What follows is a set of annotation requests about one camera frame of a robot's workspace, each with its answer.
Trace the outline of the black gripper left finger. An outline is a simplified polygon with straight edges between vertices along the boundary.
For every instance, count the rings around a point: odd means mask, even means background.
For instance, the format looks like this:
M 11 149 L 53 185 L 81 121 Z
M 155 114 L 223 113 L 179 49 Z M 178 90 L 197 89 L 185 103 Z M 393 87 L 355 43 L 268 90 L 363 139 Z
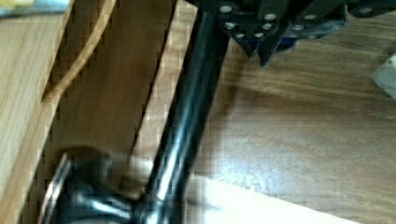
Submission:
M 187 0 L 214 15 L 221 29 L 252 58 L 280 22 L 280 0 Z

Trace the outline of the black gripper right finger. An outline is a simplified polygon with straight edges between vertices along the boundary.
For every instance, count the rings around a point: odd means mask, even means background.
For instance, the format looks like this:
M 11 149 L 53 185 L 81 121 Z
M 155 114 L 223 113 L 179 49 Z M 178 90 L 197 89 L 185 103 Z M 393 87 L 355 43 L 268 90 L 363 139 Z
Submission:
M 300 39 L 321 38 L 345 26 L 347 14 L 372 18 L 395 10 L 395 0 L 260 0 L 256 52 L 264 67 Z

